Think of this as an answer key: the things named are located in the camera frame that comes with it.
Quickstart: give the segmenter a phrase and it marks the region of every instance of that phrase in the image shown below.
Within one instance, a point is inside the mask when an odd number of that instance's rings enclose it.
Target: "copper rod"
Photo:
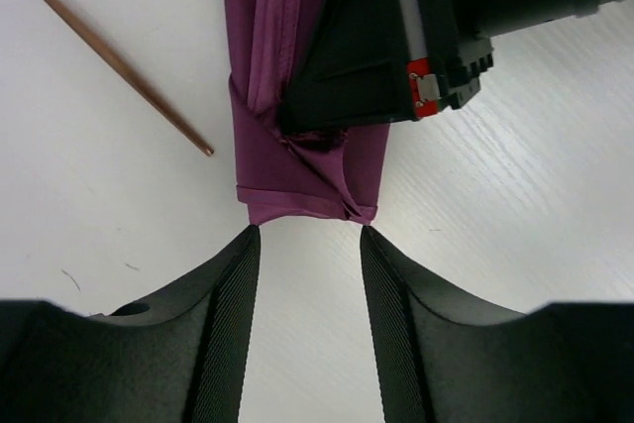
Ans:
[[[60,0],[44,0],[119,76],[132,86],[146,101],[152,104],[178,131],[204,155],[214,154],[213,149],[163,97],[116,53],[90,27],[73,14]]]

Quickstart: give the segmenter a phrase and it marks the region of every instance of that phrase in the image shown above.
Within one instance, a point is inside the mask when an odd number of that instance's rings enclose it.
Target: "white table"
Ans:
[[[224,7],[66,1],[217,150],[193,148],[42,1],[0,0],[0,297],[107,313],[248,223],[234,198]],[[634,4],[495,46],[467,109],[392,128],[376,227],[514,309],[634,300]],[[382,421],[359,231],[263,227],[241,421]]]

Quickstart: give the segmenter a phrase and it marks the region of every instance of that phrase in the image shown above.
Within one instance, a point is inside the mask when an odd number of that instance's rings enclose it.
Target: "fabric fold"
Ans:
[[[307,138],[276,124],[322,2],[225,0],[238,199],[254,224],[291,215],[368,224],[376,213],[386,125]]]

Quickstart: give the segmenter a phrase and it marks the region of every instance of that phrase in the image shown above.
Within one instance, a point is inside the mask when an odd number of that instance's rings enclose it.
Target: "purple fabric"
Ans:
[[[225,0],[238,199],[260,225],[289,215],[369,223],[388,126],[285,137],[276,110],[322,0]]]

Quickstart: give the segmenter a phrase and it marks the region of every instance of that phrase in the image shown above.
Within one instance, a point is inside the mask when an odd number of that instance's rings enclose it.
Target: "ribbed grip surface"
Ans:
[[[361,257],[385,422],[433,422],[406,289],[366,230]]]
[[[227,269],[209,307],[185,421],[237,421],[258,285],[259,250]]]

